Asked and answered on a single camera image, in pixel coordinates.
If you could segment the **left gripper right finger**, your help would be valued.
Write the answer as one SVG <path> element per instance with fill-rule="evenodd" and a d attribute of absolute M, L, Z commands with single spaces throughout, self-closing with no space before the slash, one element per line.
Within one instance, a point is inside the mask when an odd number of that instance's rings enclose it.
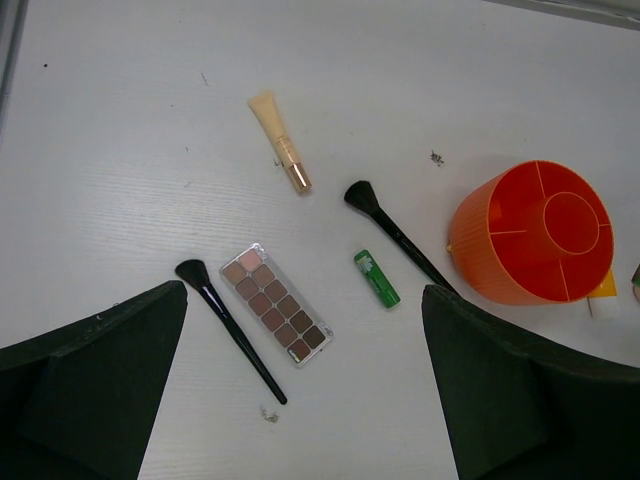
<path fill-rule="evenodd" d="M 555 343 L 436 285 L 421 309 L 459 478 L 638 478 L 638 368 Z"/>

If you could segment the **green lip balm stick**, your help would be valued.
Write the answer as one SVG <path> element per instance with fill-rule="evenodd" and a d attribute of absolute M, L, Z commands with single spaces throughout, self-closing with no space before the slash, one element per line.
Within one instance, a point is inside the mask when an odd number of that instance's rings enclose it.
<path fill-rule="evenodd" d="M 400 296 L 368 250 L 358 252 L 354 256 L 354 263 L 386 309 L 400 304 Z"/>

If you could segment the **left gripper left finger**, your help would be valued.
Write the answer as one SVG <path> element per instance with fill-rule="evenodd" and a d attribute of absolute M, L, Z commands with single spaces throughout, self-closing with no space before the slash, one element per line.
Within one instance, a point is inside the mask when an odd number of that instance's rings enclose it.
<path fill-rule="evenodd" d="M 2 478 L 137 478 L 187 305 L 168 281 L 3 348 Z"/>

